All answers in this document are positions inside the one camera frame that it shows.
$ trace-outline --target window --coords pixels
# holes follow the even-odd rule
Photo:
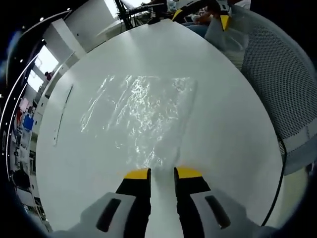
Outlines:
[[[117,18],[117,5],[115,4],[114,0],[104,0],[110,13],[114,18]],[[132,7],[138,7],[141,5],[141,3],[149,3],[150,0],[123,0],[123,2],[126,2],[128,5]]]
[[[40,69],[42,73],[50,73],[58,65],[58,61],[51,54],[48,48],[46,46],[43,46],[40,50],[39,56],[35,60],[35,65]]]
[[[117,18],[117,5],[114,0],[104,0],[113,18]]]
[[[38,92],[40,86],[43,84],[43,80],[33,71],[31,70],[30,75],[28,77],[28,84]]]

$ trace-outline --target white cabinet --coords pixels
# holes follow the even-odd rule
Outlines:
[[[39,134],[40,131],[40,125],[41,125],[41,121],[42,121],[42,115],[39,114],[38,112],[34,113],[33,116],[33,128],[32,128],[32,132],[35,134]]]
[[[30,190],[32,192],[32,195],[34,197],[40,197],[39,189],[38,189],[38,183],[36,181],[36,176],[35,175],[30,175],[29,178],[30,178],[30,185],[31,185]]]
[[[30,192],[26,192],[24,190],[17,188],[16,193],[22,204],[30,207],[35,207],[35,202]]]
[[[35,112],[43,116],[48,101],[49,99],[46,98],[45,95],[42,95]]]

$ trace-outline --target white table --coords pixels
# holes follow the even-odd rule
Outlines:
[[[58,81],[36,163],[54,230],[79,222],[127,171],[151,167],[148,237],[182,237],[174,166],[201,171],[258,224],[282,168],[272,124],[244,76],[205,39],[169,20],[116,36]]]

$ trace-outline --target blue object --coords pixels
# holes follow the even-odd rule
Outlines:
[[[29,115],[26,115],[24,117],[23,127],[28,130],[32,130],[33,122],[34,122],[33,118],[29,117]]]

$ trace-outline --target mesh chair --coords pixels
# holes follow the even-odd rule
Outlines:
[[[316,160],[317,78],[303,49],[274,23],[239,6],[232,7],[227,31],[212,20],[205,38],[241,70],[263,102],[286,147],[284,174]]]

